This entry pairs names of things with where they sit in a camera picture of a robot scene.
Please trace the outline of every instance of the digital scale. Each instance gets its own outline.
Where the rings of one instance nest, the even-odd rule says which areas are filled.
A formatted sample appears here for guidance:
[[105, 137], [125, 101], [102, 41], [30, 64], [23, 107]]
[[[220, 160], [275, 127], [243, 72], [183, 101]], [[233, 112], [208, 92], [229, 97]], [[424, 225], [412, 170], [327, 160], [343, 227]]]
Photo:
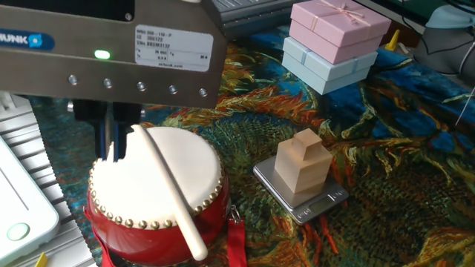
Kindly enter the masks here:
[[294, 194], [275, 171], [275, 156], [258, 163], [253, 171], [299, 225], [308, 223], [349, 196], [333, 177], [327, 177], [322, 187]]

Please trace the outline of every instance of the yellow object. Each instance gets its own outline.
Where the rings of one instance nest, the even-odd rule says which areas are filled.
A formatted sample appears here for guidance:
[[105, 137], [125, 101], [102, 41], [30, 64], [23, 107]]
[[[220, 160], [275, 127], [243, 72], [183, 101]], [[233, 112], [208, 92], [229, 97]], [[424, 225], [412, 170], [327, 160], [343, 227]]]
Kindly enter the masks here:
[[384, 47], [384, 49], [389, 50], [389, 51], [394, 51], [398, 44], [398, 38], [399, 38], [399, 30], [396, 30], [396, 32], [393, 35], [393, 38], [391, 39], [391, 42], [389, 42], [389, 44], [386, 44], [386, 47]]
[[36, 262], [35, 267], [46, 267], [46, 263], [48, 263], [48, 258], [46, 254], [43, 252], [40, 256], [38, 261]]

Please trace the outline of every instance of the drumstick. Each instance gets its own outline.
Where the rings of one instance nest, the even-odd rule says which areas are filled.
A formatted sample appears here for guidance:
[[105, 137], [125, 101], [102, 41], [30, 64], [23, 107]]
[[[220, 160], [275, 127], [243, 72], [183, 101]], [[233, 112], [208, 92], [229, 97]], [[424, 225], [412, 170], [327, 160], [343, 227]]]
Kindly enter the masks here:
[[168, 192], [170, 192], [170, 197], [174, 204], [174, 215], [177, 219], [178, 227], [180, 227], [181, 233], [185, 237], [186, 244], [190, 248], [191, 254], [195, 260], [204, 260], [208, 256], [208, 249], [203, 242], [203, 239], [200, 236], [200, 233], [196, 229], [196, 225], [191, 219], [190, 213], [185, 206], [184, 200], [181, 198], [178, 189], [176, 188], [173, 178], [171, 178], [170, 173], [166, 167], [165, 159], [163, 159], [162, 154], [158, 151], [158, 147], [155, 144], [155, 141], [148, 135], [146, 129], [141, 125], [133, 125], [132, 129], [138, 133], [143, 140], [145, 147], [147, 148], [148, 153], [157, 163], [157, 167], [160, 173], [163, 176]]

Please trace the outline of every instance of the white drum head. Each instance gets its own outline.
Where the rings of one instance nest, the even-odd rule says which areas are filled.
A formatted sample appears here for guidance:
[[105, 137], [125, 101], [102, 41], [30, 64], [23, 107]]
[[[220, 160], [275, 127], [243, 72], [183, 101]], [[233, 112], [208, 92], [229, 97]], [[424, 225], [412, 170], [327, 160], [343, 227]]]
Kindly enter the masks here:
[[[205, 209], [220, 191], [221, 166], [214, 148], [200, 136], [179, 128], [155, 127], [154, 138], [189, 210]], [[124, 159], [113, 162], [111, 146], [106, 161], [91, 170], [94, 205], [108, 219], [127, 227], [158, 229], [176, 225], [171, 199], [161, 177], [151, 174], [154, 161], [147, 158], [137, 133], [127, 135]]]

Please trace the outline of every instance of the label sticker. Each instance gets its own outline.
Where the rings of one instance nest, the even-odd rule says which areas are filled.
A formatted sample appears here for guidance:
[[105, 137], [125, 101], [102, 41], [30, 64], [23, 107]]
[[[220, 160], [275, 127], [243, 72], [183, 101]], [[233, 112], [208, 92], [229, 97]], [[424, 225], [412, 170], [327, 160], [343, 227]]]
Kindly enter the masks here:
[[135, 62], [138, 65], [205, 72], [209, 69], [213, 36], [164, 27], [135, 28]]
[[54, 45], [53, 37], [46, 33], [0, 29], [0, 46], [52, 50]]

